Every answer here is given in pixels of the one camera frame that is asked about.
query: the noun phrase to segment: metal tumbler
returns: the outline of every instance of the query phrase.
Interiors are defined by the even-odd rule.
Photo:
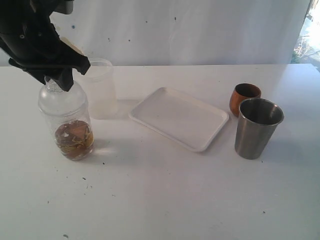
[[[235,151],[245,159],[257,159],[278,124],[284,120],[280,107],[263,98],[250,98],[239,105]]]

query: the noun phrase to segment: brown wooden cup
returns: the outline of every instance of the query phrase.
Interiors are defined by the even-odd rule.
[[[260,98],[261,90],[257,86],[250,83],[240,83],[235,86],[230,98],[229,107],[231,112],[239,116],[239,104],[246,99]]]

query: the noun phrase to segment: white tray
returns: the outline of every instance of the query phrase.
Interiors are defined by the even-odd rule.
[[[206,150],[229,119],[225,111],[167,87],[149,95],[129,116],[193,152]]]

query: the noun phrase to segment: clear glass jar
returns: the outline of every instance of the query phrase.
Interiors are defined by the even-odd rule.
[[[38,106],[64,156],[76,161],[92,152],[94,136],[88,99],[78,83],[74,82],[66,92],[55,81],[46,78],[39,93]]]

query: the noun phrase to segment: white backdrop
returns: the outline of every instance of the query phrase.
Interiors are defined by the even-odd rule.
[[[289,63],[309,0],[75,0],[52,22],[114,65]],[[0,65],[8,57],[0,54]]]

